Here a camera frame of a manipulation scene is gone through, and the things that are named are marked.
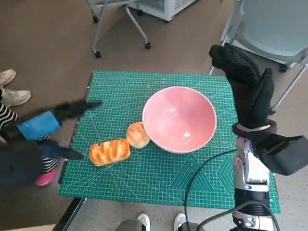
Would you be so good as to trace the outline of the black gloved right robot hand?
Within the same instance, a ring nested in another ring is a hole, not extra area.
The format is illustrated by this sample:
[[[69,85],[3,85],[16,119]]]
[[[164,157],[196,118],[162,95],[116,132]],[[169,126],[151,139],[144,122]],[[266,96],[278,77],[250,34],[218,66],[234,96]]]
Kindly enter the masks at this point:
[[[231,45],[213,45],[209,55],[231,85],[238,124],[248,129],[268,126],[274,92],[272,70],[261,73],[252,58]]]

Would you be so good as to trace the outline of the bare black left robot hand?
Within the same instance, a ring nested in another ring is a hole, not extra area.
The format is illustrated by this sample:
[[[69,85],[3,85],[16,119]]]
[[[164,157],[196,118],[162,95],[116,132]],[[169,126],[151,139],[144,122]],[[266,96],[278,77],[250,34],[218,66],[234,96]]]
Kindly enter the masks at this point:
[[[97,108],[101,104],[101,101],[88,102],[86,100],[64,102],[35,112],[29,119],[19,123],[17,127],[26,140],[36,141],[59,130],[66,120],[80,117],[87,110]],[[84,159],[83,154],[71,148],[61,147],[55,141],[44,141],[38,144],[38,150],[43,158]]]

